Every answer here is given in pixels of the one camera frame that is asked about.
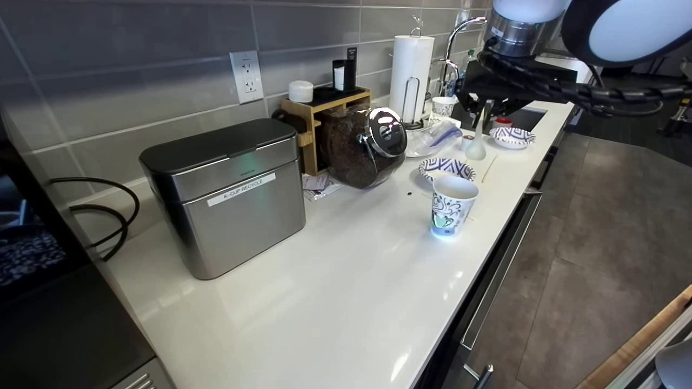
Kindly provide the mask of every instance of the container lid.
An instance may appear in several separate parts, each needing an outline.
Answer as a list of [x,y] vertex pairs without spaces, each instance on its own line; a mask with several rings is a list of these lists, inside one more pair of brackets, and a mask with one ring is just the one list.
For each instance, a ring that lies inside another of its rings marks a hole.
[[155,173],[173,176],[196,164],[249,153],[262,145],[297,137],[297,131],[272,119],[247,122],[240,126],[163,144],[144,150],[140,162]]
[[389,108],[369,110],[368,137],[372,140],[372,150],[382,158],[398,158],[407,151],[407,133],[398,115]]

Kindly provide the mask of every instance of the paper towel roll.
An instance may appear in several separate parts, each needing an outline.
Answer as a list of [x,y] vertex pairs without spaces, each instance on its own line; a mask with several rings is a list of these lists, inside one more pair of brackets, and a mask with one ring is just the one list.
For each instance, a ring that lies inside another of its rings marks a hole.
[[389,106],[400,115],[403,124],[420,122],[428,91],[432,45],[434,40],[423,34],[394,37]]

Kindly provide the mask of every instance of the gray tile backsplash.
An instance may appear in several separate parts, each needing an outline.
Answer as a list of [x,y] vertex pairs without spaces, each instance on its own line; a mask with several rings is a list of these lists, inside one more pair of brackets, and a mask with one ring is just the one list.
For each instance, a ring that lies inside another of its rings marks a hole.
[[225,126],[233,126],[233,124],[242,124],[260,117],[265,117],[262,102],[247,105],[247,106],[232,106],[232,108],[220,108],[199,117],[160,124],[146,131],[77,144],[73,145],[73,151],[79,164],[85,167],[86,176],[130,181],[142,176],[138,156],[146,147],[193,137],[193,135],[203,135],[209,131],[219,131]]
[[242,5],[2,5],[33,73],[136,68],[250,51]]
[[[79,176],[70,147],[33,153],[33,161],[39,164],[42,177]],[[90,185],[56,185],[53,195],[58,196],[56,201],[82,200],[90,195]]]
[[[349,45],[358,47],[358,87],[386,105],[394,34],[420,17],[436,40],[436,78],[457,14],[486,12],[489,0],[0,3],[0,102],[48,176],[127,181],[142,176],[150,145],[269,117],[290,80],[331,84],[331,61]],[[478,34],[459,37],[455,55]],[[242,51],[258,51],[265,98],[237,106],[226,55]]]
[[290,51],[358,41],[357,8],[256,6],[260,51]]
[[394,40],[394,34],[411,34],[415,17],[422,8],[363,8],[362,41]]
[[64,140],[63,131],[36,88],[23,80],[0,84],[5,124],[22,139],[22,150],[43,150]]
[[226,58],[39,80],[70,140],[237,105]]
[[23,78],[23,70],[5,34],[0,34],[0,58],[0,84]]
[[260,55],[264,95],[285,94],[291,80],[331,84],[331,61],[344,56],[346,47],[264,53]]
[[394,41],[373,41],[358,45],[358,73],[372,73],[392,68]]

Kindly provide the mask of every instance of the patterned cup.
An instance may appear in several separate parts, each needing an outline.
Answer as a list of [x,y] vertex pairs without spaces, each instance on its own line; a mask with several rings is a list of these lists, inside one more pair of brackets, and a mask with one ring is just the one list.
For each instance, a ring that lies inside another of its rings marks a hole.
[[478,187],[457,176],[432,181],[431,234],[457,239],[478,196]]

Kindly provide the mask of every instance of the wall outlet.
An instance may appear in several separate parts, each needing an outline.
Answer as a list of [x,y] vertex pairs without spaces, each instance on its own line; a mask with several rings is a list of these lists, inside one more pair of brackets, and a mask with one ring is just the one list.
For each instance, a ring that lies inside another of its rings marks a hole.
[[262,100],[262,73],[260,73],[260,61],[258,53],[229,53],[232,65],[233,65],[233,80],[237,100],[253,102]]

